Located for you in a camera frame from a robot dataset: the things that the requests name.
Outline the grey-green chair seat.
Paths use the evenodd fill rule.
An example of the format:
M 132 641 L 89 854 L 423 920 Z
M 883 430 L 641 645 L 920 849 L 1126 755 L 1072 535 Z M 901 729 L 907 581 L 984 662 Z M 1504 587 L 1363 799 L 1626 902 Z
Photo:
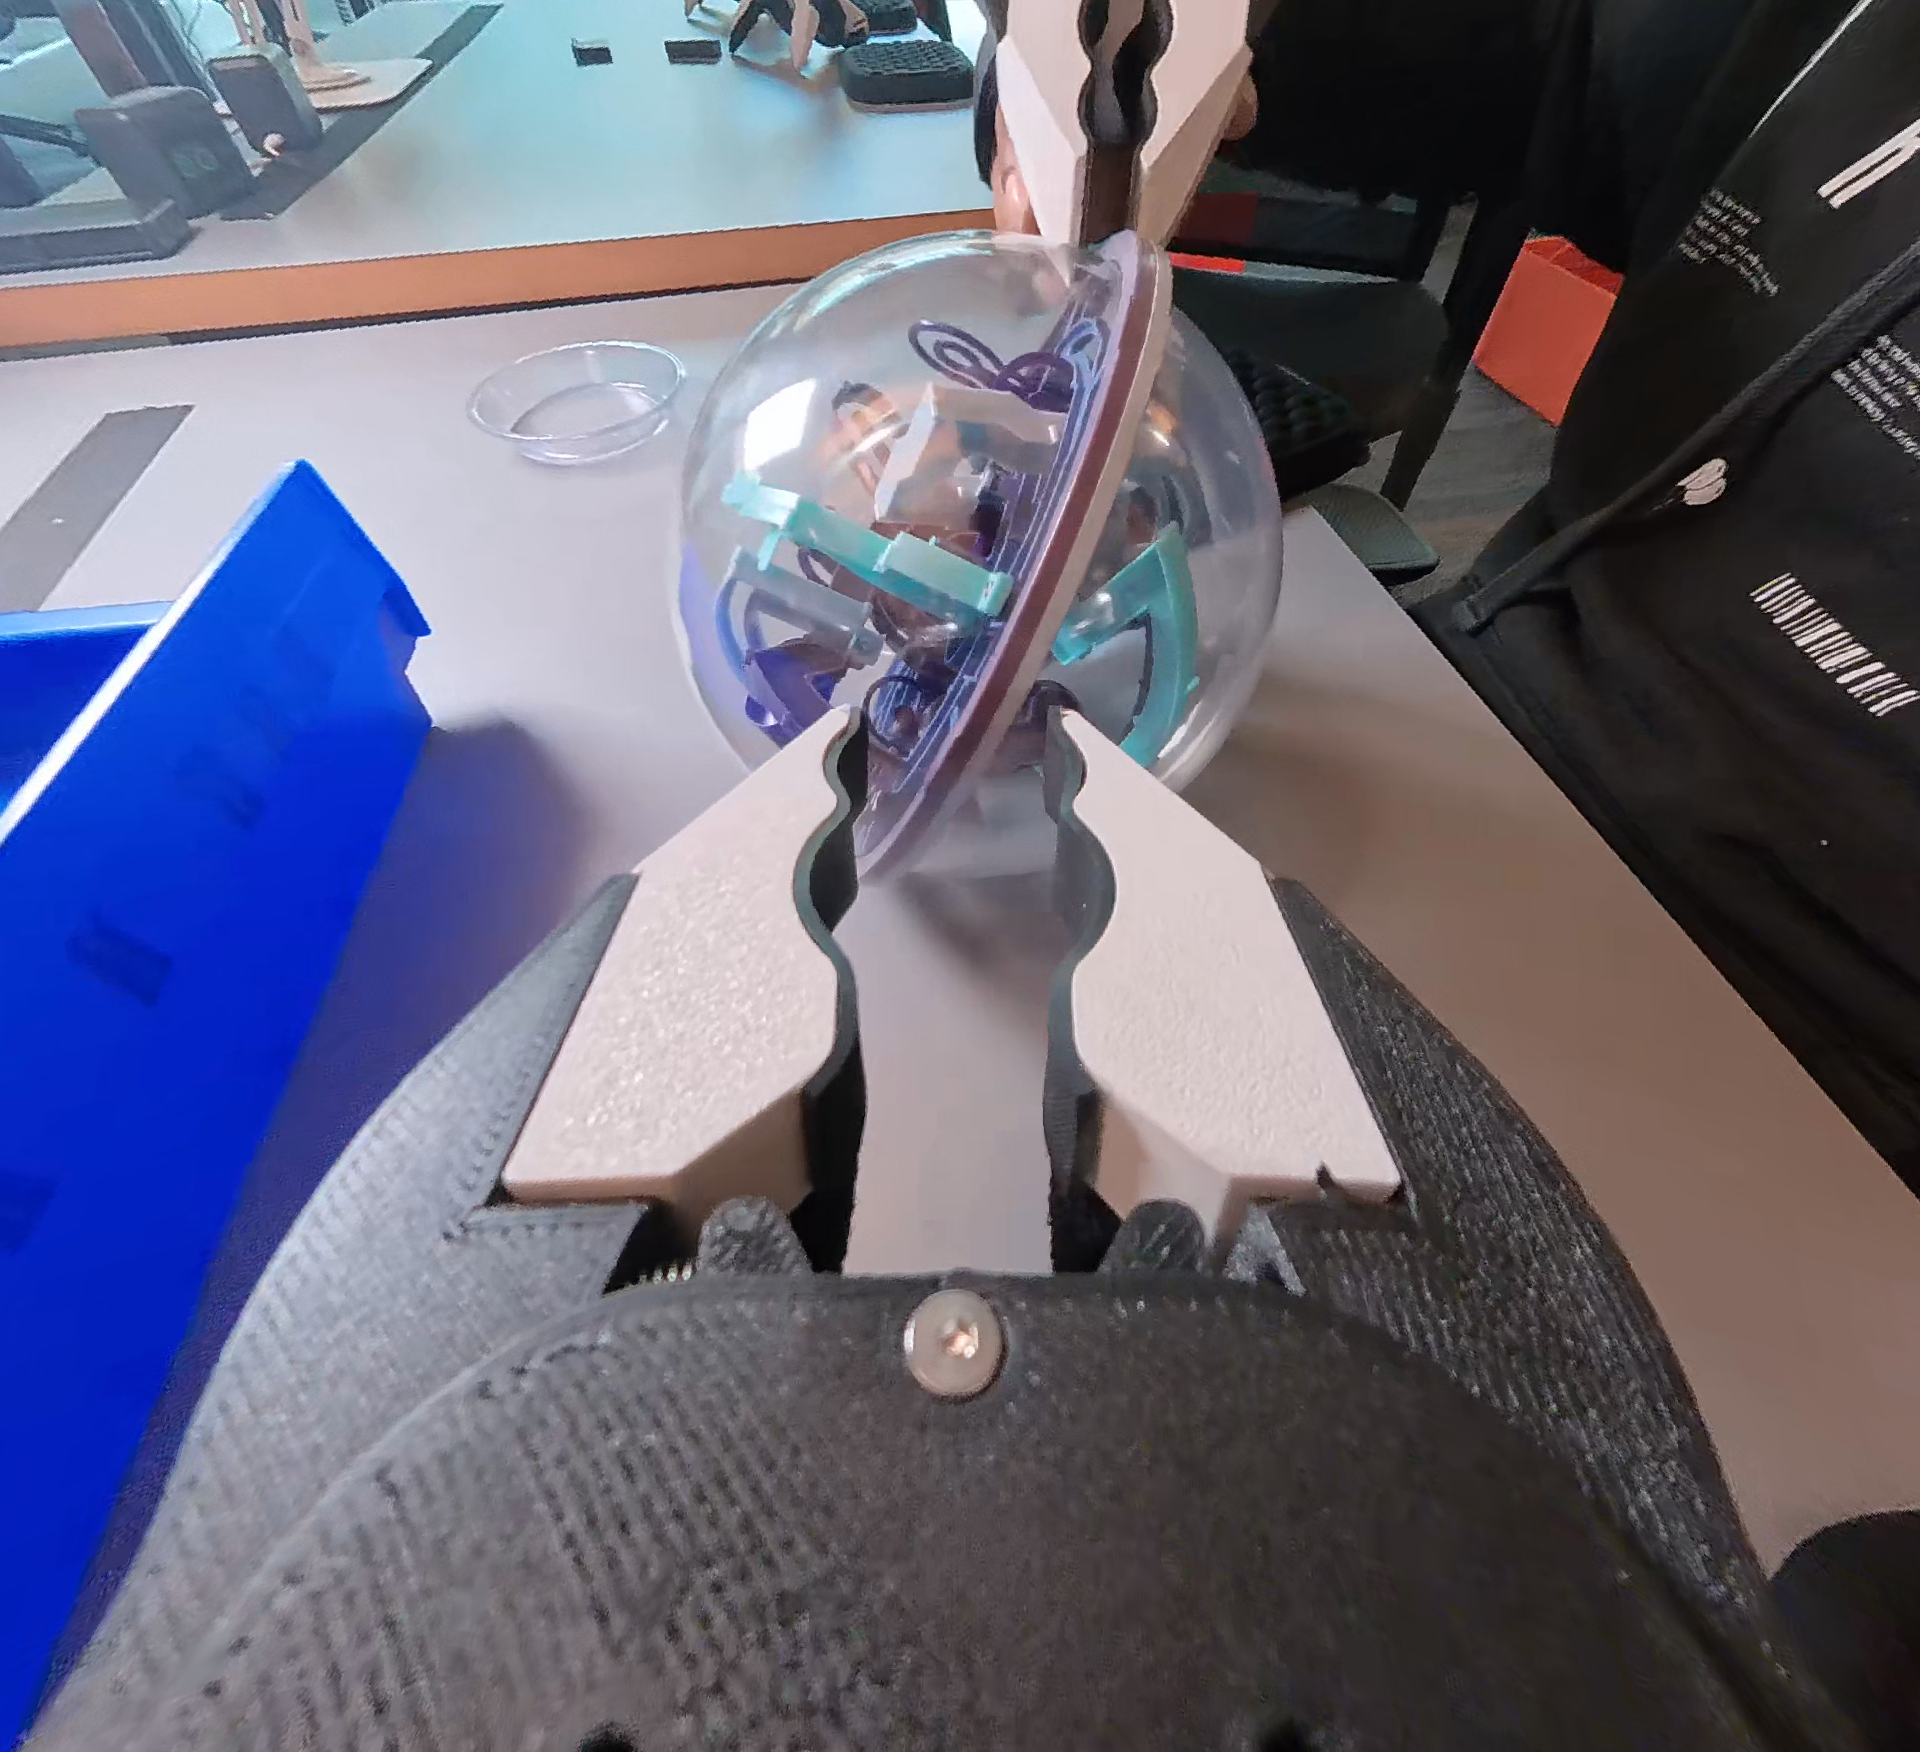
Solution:
M 1310 492 L 1309 504 L 1385 587 L 1424 581 L 1442 562 L 1437 551 L 1380 492 L 1336 482 Z

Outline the black power station box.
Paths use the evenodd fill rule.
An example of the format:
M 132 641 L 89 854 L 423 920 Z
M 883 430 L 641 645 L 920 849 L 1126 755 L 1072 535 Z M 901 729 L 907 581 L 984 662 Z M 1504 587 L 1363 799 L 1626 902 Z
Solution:
M 202 220 L 256 196 L 253 168 L 195 86 L 150 84 L 78 109 L 74 124 L 94 162 L 141 207 L 173 204 Z

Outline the orange plastic bin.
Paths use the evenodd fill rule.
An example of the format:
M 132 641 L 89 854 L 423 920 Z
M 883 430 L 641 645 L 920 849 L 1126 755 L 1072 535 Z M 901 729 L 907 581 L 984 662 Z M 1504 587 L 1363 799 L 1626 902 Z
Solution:
M 1619 274 L 1562 238 L 1530 236 L 1515 258 L 1472 362 L 1503 392 L 1559 426 L 1618 297 Z

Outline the orange-edged grey desk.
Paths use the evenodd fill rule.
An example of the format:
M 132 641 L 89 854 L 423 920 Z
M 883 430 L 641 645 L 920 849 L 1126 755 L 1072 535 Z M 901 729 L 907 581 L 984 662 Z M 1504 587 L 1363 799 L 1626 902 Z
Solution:
M 682 0 L 422 0 L 327 39 L 353 63 L 485 25 L 298 202 L 178 253 L 9 277 L 7 349 L 397 320 L 793 282 L 935 229 L 989 228 L 967 109 L 874 115 L 780 35 L 671 67 Z M 605 39 L 580 69 L 570 40 Z

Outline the blue plastic bin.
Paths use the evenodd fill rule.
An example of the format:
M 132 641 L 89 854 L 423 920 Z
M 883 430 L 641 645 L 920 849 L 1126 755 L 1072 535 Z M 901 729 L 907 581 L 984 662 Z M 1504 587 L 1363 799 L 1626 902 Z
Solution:
M 418 763 L 426 633 L 306 462 L 172 602 L 4 617 L 4 1739 Z

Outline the person's right hand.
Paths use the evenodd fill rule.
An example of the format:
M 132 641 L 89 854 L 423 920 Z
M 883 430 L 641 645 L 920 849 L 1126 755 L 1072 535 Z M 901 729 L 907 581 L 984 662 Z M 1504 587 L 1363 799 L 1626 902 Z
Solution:
M 982 142 L 986 145 L 986 182 L 993 193 L 995 226 L 1003 233 L 1039 233 L 1036 212 L 1029 198 L 1011 128 L 1004 124 L 995 90 L 993 78 L 982 78 L 981 107 L 977 112 L 977 122 L 986 128 Z M 1257 117 L 1258 90 L 1255 78 L 1247 74 L 1237 86 L 1233 109 L 1213 150 L 1219 154 L 1245 141 Z

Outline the long black bar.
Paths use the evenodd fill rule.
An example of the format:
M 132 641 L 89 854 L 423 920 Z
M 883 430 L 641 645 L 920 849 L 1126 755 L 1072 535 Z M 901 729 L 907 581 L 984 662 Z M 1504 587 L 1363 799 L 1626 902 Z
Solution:
M 170 258 L 194 238 L 178 204 L 41 202 L 1 209 L 1 277 Z

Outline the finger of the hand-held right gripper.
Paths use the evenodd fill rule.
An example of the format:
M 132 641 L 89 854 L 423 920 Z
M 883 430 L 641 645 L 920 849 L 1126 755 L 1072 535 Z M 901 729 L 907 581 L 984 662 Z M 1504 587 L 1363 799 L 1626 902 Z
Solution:
M 1129 228 L 1163 246 L 1224 134 L 1253 59 L 1251 0 L 1155 0 Z
M 1036 228 L 1050 241 L 1117 229 L 1117 90 L 1107 0 L 1008 0 L 998 105 Z

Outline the clear plastic maze ball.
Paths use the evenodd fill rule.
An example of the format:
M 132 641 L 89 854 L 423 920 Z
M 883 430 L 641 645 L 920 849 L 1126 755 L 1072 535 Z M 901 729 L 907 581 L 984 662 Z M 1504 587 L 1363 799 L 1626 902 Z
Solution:
M 1255 691 L 1283 551 L 1257 412 L 1158 248 L 938 233 L 814 278 L 711 383 L 679 637 L 750 768 L 860 713 L 862 881 L 1026 873 L 1050 715 L 1184 791 Z

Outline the small black speaker box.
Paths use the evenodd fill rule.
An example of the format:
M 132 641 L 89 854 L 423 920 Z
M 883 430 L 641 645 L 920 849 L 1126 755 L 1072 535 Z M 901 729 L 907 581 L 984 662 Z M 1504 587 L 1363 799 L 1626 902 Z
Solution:
M 265 158 L 304 156 L 325 141 L 320 110 L 288 53 L 272 42 L 241 44 L 205 60 L 230 119 Z

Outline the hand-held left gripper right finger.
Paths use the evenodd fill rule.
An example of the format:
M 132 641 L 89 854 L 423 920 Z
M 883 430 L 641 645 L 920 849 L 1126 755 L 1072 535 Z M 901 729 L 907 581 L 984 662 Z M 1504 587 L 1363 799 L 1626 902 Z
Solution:
M 1069 948 L 1049 987 L 1055 1251 L 1188 1209 L 1205 1246 L 1262 1201 L 1404 1186 L 1261 861 L 1086 715 L 1055 712 L 1044 801 Z

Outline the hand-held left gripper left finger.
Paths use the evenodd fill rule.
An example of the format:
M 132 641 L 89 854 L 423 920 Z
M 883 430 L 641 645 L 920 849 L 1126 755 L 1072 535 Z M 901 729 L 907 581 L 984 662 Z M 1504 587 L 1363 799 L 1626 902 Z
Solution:
M 700 1225 L 757 1196 L 848 1224 L 866 1088 L 832 930 L 866 784 L 860 713 L 830 710 L 638 867 L 502 1167 L 516 1204 Z

